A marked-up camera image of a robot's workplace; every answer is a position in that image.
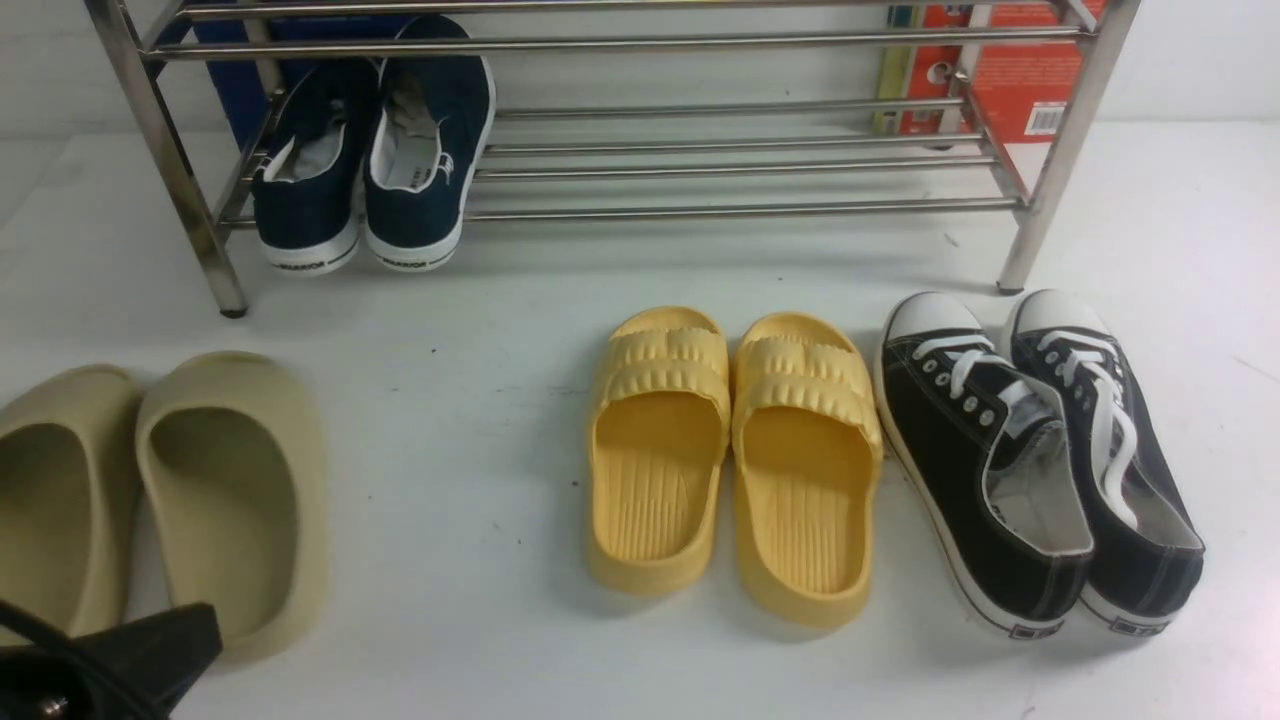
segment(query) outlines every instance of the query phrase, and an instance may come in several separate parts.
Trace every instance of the beige slipper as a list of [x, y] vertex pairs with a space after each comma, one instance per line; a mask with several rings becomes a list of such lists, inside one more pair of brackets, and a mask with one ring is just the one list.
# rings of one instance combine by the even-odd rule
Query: beige slipper
[[319, 615], [325, 446], [306, 388], [260, 355], [189, 360], [142, 402], [138, 466], [169, 597], [212, 603], [227, 660], [280, 652]]
[[[0, 411], [0, 597], [68, 635], [124, 614], [140, 398], [124, 370], [91, 365]], [[6, 644], [24, 643], [0, 629]]]

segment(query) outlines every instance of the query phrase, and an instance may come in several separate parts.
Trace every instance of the beige foam slide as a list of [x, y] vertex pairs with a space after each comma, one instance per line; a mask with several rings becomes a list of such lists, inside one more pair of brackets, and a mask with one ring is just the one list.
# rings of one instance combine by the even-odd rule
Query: beige foam slide
[[657, 596], [707, 569], [728, 446], [728, 346], [689, 307], [657, 307], [609, 338], [588, 437], [588, 562], [604, 585]]
[[169, 597], [212, 603], [225, 660], [276, 653], [319, 615], [325, 446], [306, 388], [260, 355], [189, 360], [142, 402], [138, 465]]
[[124, 370], [91, 365], [0, 411], [0, 597], [73, 637], [124, 614], [140, 400]]
[[883, 457], [867, 364], [836, 328], [780, 313], [742, 337], [735, 375], [742, 583], [781, 618], [842, 625], [870, 592]]

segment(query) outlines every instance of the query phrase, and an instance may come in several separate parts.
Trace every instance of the canvas sneaker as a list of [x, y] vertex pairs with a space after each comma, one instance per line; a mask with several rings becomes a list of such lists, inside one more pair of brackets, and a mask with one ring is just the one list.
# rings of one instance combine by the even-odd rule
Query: canvas sneaker
[[[442, 15], [415, 19], [399, 37], [466, 38]], [[388, 268], [411, 273], [445, 263], [497, 101], [484, 58], [389, 58], [365, 169], [365, 242]]]
[[1061, 393], [1071, 465], [1097, 553], [1080, 600], [1111, 630], [1164, 630], [1199, 582], [1204, 543], [1165, 462], [1120, 343], [1074, 296], [1024, 297], [1006, 328], [1019, 370]]
[[317, 65], [289, 92], [251, 192], [261, 250], [298, 277], [333, 272], [356, 254], [352, 209], [378, 106], [378, 69], [365, 59]]
[[1093, 555], [1057, 395], [927, 292], [884, 325], [876, 402], [972, 615], [1016, 641], [1056, 633]]

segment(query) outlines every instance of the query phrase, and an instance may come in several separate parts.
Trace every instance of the stainless steel shoe rack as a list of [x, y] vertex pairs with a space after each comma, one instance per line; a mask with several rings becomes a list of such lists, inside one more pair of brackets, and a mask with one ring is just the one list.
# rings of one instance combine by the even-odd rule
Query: stainless steel shoe rack
[[[503, 37], [458, 40], [360, 40], [274, 42], [266, 20], [342, 15], [412, 15], [421, 13], [553, 13], [561, 10], [639, 12], [718, 9], [750, 12], [753, 8], [780, 6], [867, 6], [890, 4], [929, 4], [927, 0], [287, 0], [251, 3], [221, 0], [207, 3], [170, 0], [154, 26], [138, 35], [125, 8], [125, 0], [84, 0], [111, 65], [129, 101], [147, 147], [160, 170], [169, 196], [191, 247], [205, 272], [223, 315], [239, 318], [248, 302], [227, 255], [232, 231], [253, 228], [253, 218], [243, 215], [252, 172], [264, 158], [262, 147], [284, 99], [278, 59], [320, 59], [339, 56], [410, 55], [495, 55], [502, 53], [662, 53], [691, 50], [769, 50], [776, 47], [831, 47], [850, 45], [959, 45], [965, 47], [955, 73], [951, 96], [943, 100], [838, 100], [829, 102], [791, 102], [704, 106], [616, 106], [577, 109], [500, 109], [498, 120], [566, 120], [612, 118], [658, 118], [698, 115], [763, 115], [836, 111], [911, 111], [950, 110], [969, 120], [972, 132], [945, 132], [932, 136], [888, 137], [850, 133], [845, 137], [778, 137], [756, 140], [689, 140], [677, 142], [608, 143], [532, 143], [490, 145], [486, 156], [586, 156], [673, 152], [750, 152], [815, 149], [878, 149], [901, 146], [973, 145], [975, 155], [934, 158], [883, 158], [859, 160], [818, 160], [791, 163], [654, 164], [646, 167], [596, 167], [564, 169], [492, 169], [481, 165], [476, 181], [534, 179], [617, 179], [731, 177], [803, 173], [856, 173], [892, 169], [947, 169], [986, 167], [995, 176], [1000, 195], [968, 199], [904, 199], [888, 201], [813, 202], [786, 205], [728, 205], [684, 208], [547, 209], [520, 211], [467, 213], [466, 222], [570, 222], [570, 220], [672, 220], [680, 218], [778, 218], [805, 215], [865, 215], [881, 213], [968, 213], [1011, 211], [1019, 231], [1009, 259], [997, 281], [1006, 293], [1023, 290], [1032, 264], [1044, 242], [1075, 160], [1093, 123], [1103, 91], [1121, 46], [1129, 33], [1140, 0], [1110, 0], [1101, 18], [1094, 18], [1082, 0], [987, 0], [978, 4], [1048, 5], [1059, 24], [1052, 27], [989, 27], [947, 29], [879, 29], [773, 32], [759, 35], [703, 36], [617, 36], [617, 37]], [[247, 42], [183, 44], [193, 23], [239, 20], [246, 24]], [[1039, 181], [1028, 188], [1005, 149], [991, 132], [982, 106], [970, 94], [969, 78], [980, 49], [992, 44], [1075, 44], [1084, 65], [1068, 111]], [[182, 140], [169, 115], [156, 78], [174, 61], [256, 60], [270, 109], [251, 143], [239, 159], [221, 196], [210, 205], [196, 183]]]

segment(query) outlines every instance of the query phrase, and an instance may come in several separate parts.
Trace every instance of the shoe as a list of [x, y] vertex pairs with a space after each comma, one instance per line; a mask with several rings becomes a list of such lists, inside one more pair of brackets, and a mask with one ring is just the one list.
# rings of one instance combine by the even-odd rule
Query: shoe
[[733, 377], [742, 584], [780, 618], [844, 625], [870, 596], [884, 455], [867, 364], [829, 324], [778, 313], [742, 337]]
[[588, 437], [588, 566], [637, 596], [703, 575], [728, 450], [728, 345], [690, 307], [655, 307], [622, 323], [593, 393]]
[[[403, 38], [468, 38], [442, 15], [408, 23]], [[462, 211], [497, 100], [489, 61], [475, 56], [389, 58], [365, 168], [365, 242], [388, 268], [434, 270], [458, 247]]]
[[974, 618], [1015, 641], [1056, 633], [1093, 556], [1057, 395], [927, 292], [888, 316], [876, 402]]
[[332, 273], [356, 254], [352, 192], [378, 106], [378, 70], [365, 59], [307, 73], [280, 110], [266, 159], [253, 173], [262, 254], [282, 273]]
[[1080, 500], [1097, 542], [1080, 596], [1111, 630], [1158, 634], [1204, 564], [1196, 533], [1120, 343], [1087, 305], [1044, 290], [1012, 311], [1006, 347], [1019, 370], [1062, 396]]
[[306, 388], [260, 355], [188, 360], [142, 401], [136, 450], [169, 598], [214, 606], [225, 660], [280, 652], [319, 616], [325, 446]]
[[[70, 637], [124, 615], [140, 400], [124, 370], [91, 365], [0, 411], [0, 597]], [[0, 647], [15, 643], [0, 628]]]

